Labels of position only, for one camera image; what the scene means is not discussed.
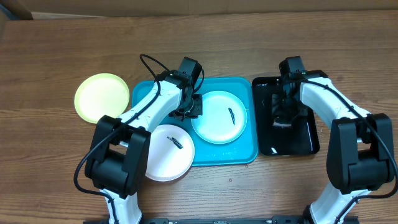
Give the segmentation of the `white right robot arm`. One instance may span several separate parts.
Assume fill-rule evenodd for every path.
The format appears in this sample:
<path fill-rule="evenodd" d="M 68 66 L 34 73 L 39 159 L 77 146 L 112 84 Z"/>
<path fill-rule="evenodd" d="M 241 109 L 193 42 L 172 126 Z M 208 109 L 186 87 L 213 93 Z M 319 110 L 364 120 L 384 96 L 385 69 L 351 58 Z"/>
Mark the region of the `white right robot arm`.
<path fill-rule="evenodd" d="M 374 194 L 385 183 L 397 182 L 391 119 L 356 106 L 325 72 L 306 70 L 299 56 L 281 61 L 279 72 L 282 91 L 272 98 L 274 123 L 290 126 L 312 110 L 330 129 L 329 183 L 304 211 L 303 223 L 343 223 L 360 200 L 397 193 L 394 187 L 386 194 Z"/>

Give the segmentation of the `light blue plate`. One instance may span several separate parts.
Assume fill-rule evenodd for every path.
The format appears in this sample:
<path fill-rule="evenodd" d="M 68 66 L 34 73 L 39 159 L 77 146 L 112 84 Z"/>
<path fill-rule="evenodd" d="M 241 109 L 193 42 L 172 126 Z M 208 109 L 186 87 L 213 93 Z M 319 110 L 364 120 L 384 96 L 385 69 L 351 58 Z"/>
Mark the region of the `light blue plate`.
<path fill-rule="evenodd" d="M 226 144 L 242 135 L 247 122 L 246 107 L 237 96 L 227 91 L 211 91 L 203 95 L 202 115 L 192 119 L 192 126 L 203 140 Z"/>

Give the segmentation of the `green scrubbing sponge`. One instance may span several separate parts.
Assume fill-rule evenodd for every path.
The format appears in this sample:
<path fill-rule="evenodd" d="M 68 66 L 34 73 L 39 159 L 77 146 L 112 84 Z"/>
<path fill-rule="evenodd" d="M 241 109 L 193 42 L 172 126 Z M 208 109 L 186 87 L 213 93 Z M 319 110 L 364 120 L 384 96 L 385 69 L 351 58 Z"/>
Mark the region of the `green scrubbing sponge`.
<path fill-rule="evenodd" d="M 281 128 L 288 128 L 288 127 L 292 126 L 291 124 L 277 123 L 277 122 L 274 122 L 272 125 L 275 127 L 281 127 Z"/>

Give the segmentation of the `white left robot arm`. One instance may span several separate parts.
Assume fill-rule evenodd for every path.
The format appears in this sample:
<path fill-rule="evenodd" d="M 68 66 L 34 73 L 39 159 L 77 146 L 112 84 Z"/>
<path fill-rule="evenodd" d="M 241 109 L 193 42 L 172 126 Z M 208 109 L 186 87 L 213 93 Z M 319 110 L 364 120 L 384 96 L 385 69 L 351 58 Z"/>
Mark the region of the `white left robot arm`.
<path fill-rule="evenodd" d="M 151 134 L 168 116 L 183 121 L 202 114 L 198 90 L 203 81 L 203 67 L 185 57 L 178 69 L 154 75 L 150 93 L 129 111 L 99 119 L 73 181 L 79 191 L 105 198 L 109 217 L 103 223 L 143 223 L 137 191 L 147 170 Z"/>

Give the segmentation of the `yellow plate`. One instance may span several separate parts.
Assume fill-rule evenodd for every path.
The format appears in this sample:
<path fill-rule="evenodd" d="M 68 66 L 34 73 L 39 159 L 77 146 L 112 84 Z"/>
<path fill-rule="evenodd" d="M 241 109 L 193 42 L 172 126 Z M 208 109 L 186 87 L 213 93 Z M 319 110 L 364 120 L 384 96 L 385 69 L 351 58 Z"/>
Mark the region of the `yellow plate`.
<path fill-rule="evenodd" d="M 96 124 L 104 115 L 117 118 L 129 104 L 126 82 L 112 73 L 99 73 L 87 78 L 77 89 L 74 106 L 83 120 Z"/>

